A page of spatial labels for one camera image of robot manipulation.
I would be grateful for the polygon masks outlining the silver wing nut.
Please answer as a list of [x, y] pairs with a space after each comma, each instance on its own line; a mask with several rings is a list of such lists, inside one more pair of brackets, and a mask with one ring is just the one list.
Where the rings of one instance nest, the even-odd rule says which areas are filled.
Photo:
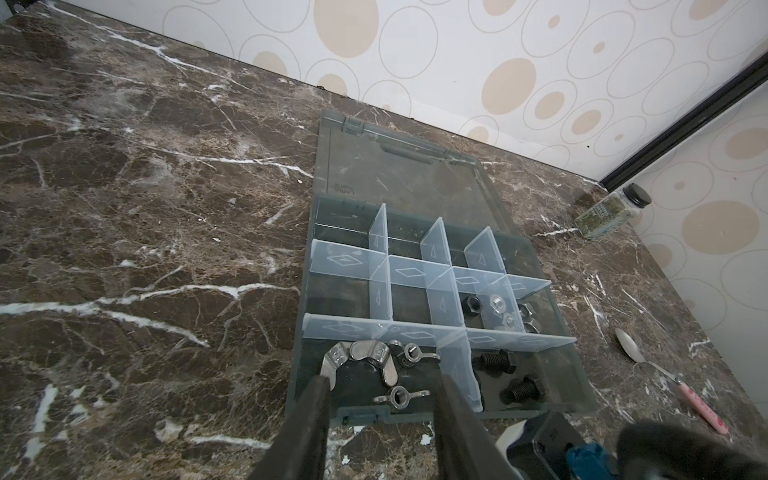
[[393, 348], [395, 357], [405, 368], [413, 368], [423, 360], [441, 361], [441, 356], [435, 352], [424, 352], [420, 346], [415, 343], [404, 344], [398, 340], [392, 340], [388, 346]]
[[374, 397], [372, 403], [376, 405], [386, 404], [397, 411], [403, 411], [409, 407], [413, 399], [424, 398], [430, 395], [431, 392], [429, 390], [410, 392], [403, 386], [394, 386], [387, 394]]
[[367, 362], [378, 368], [387, 387], [394, 387], [399, 381], [397, 367], [390, 348], [379, 340], [356, 342], [340, 341], [323, 356], [320, 375], [330, 382], [330, 389], [336, 385], [337, 370], [349, 361]]

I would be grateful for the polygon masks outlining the dark hex nut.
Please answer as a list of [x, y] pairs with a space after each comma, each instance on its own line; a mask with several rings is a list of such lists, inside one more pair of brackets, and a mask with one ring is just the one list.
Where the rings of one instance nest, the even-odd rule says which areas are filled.
[[477, 295], [467, 295], [462, 300], [462, 310], [469, 317], [480, 315], [482, 308], [482, 302]]

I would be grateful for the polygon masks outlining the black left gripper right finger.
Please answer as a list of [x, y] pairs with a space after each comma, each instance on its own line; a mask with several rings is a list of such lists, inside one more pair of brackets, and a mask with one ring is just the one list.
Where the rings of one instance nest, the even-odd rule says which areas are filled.
[[442, 375], [433, 413], [438, 479], [527, 479], [510, 465], [459, 391]]

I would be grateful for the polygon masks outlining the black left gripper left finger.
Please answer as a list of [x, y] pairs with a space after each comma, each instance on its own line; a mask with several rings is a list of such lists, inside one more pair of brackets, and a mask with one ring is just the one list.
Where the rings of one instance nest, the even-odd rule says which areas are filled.
[[316, 375], [247, 479], [323, 479], [329, 427], [330, 381]]

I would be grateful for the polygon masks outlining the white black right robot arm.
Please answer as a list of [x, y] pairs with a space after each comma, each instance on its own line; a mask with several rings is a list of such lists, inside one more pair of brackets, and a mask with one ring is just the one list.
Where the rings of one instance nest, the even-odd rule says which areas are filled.
[[587, 442], [548, 411], [507, 428], [496, 442], [528, 479], [765, 479], [767, 464], [682, 427], [642, 421], [625, 427], [616, 449]]

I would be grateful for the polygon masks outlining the black hex bolt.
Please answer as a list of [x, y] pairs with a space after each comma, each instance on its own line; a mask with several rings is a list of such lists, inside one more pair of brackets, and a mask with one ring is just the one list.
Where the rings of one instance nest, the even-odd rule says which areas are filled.
[[518, 368], [515, 354], [506, 349], [494, 352], [481, 352], [472, 359], [473, 368], [489, 375], [512, 375]]
[[546, 389], [542, 381], [535, 375], [529, 374], [519, 381], [511, 381], [500, 392], [500, 400], [503, 404], [523, 404], [528, 401], [538, 401], [546, 395]]

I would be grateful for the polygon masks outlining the clear grey compartment organizer box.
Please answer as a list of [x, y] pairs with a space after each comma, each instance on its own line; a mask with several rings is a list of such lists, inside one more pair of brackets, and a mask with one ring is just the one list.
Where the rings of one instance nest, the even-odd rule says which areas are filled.
[[[504, 327], [489, 304], [498, 294], [519, 325]], [[462, 300], [483, 308], [469, 317]], [[526, 333], [526, 304], [541, 334]], [[336, 425], [427, 422], [442, 375], [483, 419], [530, 418], [542, 411], [588, 415], [592, 387], [532, 243], [513, 224], [479, 161], [375, 124], [324, 111], [287, 404], [294, 407], [325, 353], [340, 341], [415, 343], [441, 361], [403, 367], [410, 392], [429, 390], [397, 411], [372, 399], [387, 387], [378, 368], [349, 361], [336, 373]], [[481, 352], [512, 351], [512, 375], [473, 368]], [[546, 395], [505, 405], [511, 381], [535, 375]]]

